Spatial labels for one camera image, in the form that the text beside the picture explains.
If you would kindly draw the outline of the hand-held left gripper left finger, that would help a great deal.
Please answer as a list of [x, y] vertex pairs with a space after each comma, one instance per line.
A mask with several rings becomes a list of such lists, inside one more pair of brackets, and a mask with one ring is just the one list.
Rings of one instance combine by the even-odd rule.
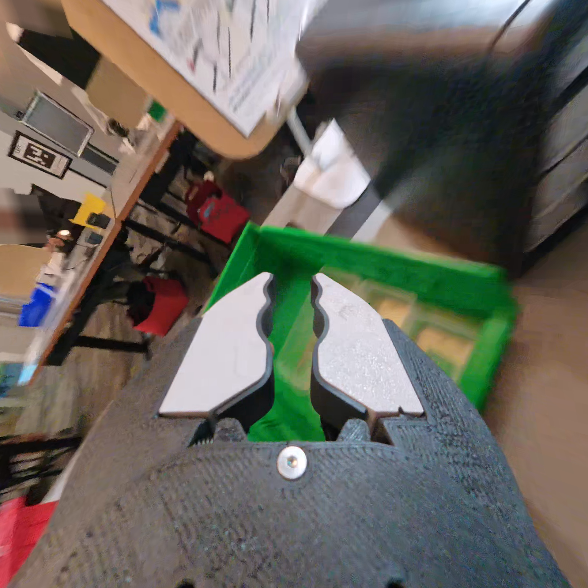
[[275, 400], [275, 276], [261, 272], [214, 303], [158, 409], [160, 417], [237, 420], [248, 433]]

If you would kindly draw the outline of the green plastic bin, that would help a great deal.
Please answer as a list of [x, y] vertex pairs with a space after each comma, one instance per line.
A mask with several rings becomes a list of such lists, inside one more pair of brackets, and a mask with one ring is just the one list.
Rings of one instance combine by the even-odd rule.
[[418, 301], [481, 319], [476, 343], [458, 382], [483, 412], [518, 314], [506, 272], [496, 266], [432, 254], [411, 254], [299, 229], [249, 223], [221, 272], [206, 310], [261, 272], [276, 279], [270, 341], [275, 362], [324, 266], [414, 293]]

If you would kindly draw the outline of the instruction poster on board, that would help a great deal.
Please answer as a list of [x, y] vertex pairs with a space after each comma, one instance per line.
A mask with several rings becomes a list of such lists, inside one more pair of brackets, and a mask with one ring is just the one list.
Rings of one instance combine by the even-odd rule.
[[245, 137], [102, 1], [62, 1], [62, 5], [78, 34], [224, 158], [244, 160], [259, 155], [307, 91], [303, 70], [292, 65], [280, 104]]

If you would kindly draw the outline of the red cloth bundle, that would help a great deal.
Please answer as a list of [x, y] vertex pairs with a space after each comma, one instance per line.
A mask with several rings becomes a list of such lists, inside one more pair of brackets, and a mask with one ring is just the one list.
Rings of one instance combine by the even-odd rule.
[[187, 304], [187, 290], [179, 279], [146, 276], [130, 284], [126, 314], [134, 330], [165, 337]]

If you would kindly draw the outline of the yellow box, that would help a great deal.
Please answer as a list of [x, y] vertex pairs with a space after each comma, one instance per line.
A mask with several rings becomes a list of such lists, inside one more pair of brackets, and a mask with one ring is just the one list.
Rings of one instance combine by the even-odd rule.
[[102, 198], [93, 195], [92, 193], [86, 193], [77, 213], [73, 218], [69, 219], [69, 222], [86, 228], [91, 228], [94, 225], [90, 224], [89, 217], [91, 215], [102, 214], [106, 207], [107, 203]]

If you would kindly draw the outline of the red bag with blue print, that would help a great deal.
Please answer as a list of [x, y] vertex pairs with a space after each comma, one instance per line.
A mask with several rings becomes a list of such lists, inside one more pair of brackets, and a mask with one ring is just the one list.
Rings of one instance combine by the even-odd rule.
[[233, 245], [250, 220], [249, 212], [213, 180], [192, 182], [185, 195], [187, 217], [205, 236]]

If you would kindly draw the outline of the grid of clear cabinet drawers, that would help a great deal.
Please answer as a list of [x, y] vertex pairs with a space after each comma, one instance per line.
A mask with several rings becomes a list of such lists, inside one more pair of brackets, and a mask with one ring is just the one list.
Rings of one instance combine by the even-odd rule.
[[525, 253], [537, 248], [587, 205], [587, 87], [553, 118], [543, 141], [539, 184]]

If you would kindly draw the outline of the long wooden table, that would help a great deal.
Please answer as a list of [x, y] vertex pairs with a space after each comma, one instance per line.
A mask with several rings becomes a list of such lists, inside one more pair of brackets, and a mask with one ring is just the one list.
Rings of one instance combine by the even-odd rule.
[[85, 253], [72, 252], [72, 265], [63, 271], [59, 288], [54, 292], [48, 314], [35, 329], [35, 334], [24, 359], [18, 385], [32, 383], [40, 374], [65, 328], [72, 323], [74, 312], [85, 290], [105, 259], [108, 250], [129, 216], [143, 188], [158, 169], [178, 132], [180, 121], [167, 114], [162, 122], [152, 122], [136, 150], [122, 156], [111, 179], [110, 186], [101, 198], [106, 202], [106, 214], [110, 223], [104, 230], [102, 241], [89, 257]]

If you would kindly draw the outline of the grey framed monitor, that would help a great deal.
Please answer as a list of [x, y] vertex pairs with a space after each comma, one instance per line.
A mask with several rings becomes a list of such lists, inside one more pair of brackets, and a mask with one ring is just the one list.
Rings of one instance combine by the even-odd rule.
[[21, 122], [78, 158], [94, 133], [90, 124], [39, 90], [35, 91]]

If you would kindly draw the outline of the black white marker sign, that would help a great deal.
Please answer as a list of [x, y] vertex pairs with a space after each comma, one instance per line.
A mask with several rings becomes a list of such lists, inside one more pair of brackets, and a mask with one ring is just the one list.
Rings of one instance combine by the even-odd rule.
[[60, 180], [72, 163], [71, 157], [20, 131], [13, 136], [8, 157]]

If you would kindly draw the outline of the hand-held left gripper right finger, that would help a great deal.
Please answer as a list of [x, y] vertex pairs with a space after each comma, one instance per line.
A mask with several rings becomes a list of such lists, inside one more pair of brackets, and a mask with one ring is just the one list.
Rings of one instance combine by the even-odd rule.
[[424, 417], [415, 384], [383, 319], [363, 298], [325, 274], [311, 282], [311, 403], [326, 437], [353, 419], [369, 434], [381, 419]]

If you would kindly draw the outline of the printed instruction sheet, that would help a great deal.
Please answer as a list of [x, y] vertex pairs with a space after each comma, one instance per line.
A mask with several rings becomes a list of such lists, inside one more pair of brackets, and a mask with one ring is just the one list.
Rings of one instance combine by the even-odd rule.
[[243, 136], [293, 94], [312, 1], [103, 1]]

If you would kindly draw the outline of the white metal stand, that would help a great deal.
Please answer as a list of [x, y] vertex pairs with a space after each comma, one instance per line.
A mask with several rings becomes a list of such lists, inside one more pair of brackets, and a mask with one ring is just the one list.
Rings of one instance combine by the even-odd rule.
[[295, 108], [286, 122], [303, 155], [291, 186], [333, 209], [349, 208], [368, 188], [371, 178], [338, 122], [323, 122], [313, 139]]

